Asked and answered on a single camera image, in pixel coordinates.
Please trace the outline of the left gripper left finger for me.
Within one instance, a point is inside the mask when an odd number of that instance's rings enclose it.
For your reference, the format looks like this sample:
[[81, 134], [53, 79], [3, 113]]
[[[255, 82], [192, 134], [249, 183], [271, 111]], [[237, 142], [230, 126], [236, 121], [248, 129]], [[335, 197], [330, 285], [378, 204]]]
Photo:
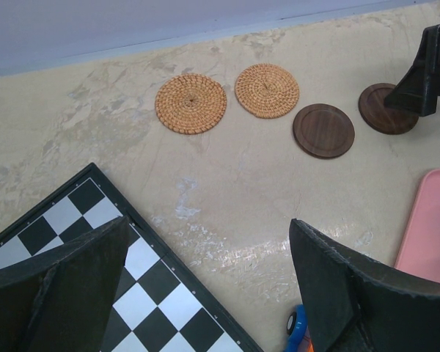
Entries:
[[99, 351], [128, 240], [117, 217], [0, 269], [0, 351]]

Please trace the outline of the woven rattan coaster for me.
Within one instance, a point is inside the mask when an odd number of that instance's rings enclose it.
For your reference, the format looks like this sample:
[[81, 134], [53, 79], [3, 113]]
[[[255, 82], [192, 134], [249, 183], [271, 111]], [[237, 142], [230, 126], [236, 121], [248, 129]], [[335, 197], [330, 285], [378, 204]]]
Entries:
[[250, 114], [276, 119], [291, 112], [300, 98], [300, 88], [291, 73], [267, 63], [243, 70], [235, 81], [235, 96]]
[[226, 108], [222, 85], [197, 73], [169, 79], [155, 97], [157, 118], [169, 130], [181, 134], [209, 131], [220, 122]]

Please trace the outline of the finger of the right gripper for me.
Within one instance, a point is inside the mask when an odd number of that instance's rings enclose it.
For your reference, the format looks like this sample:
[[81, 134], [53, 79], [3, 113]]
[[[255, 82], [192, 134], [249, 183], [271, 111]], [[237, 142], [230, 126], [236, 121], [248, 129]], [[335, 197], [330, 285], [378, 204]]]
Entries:
[[426, 117], [436, 112], [440, 97], [440, 24], [424, 29], [407, 74], [384, 98], [384, 106]]

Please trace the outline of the dark wooden coaster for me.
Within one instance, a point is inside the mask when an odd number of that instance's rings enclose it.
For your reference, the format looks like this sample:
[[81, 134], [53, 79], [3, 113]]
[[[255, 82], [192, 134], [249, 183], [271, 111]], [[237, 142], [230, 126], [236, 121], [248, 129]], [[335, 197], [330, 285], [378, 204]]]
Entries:
[[372, 84], [361, 93], [358, 101], [363, 120], [374, 130], [388, 135], [407, 133], [419, 120], [415, 114], [384, 106], [384, 98], [394, 88], [394, 84]]
[[355, 139], [355, 129], [348, 115], [325, 103], [302, 108], [294, 118], [292, 131], [304, 152], [321, 159], [344, 155]]

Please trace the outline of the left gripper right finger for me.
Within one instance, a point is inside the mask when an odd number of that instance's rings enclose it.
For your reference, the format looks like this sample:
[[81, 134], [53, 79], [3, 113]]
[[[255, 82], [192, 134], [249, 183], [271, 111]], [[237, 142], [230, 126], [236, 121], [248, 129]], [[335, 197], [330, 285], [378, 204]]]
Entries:
[[290, 250], [315, 351], [440, 351], [440, 283], [294, 219]]

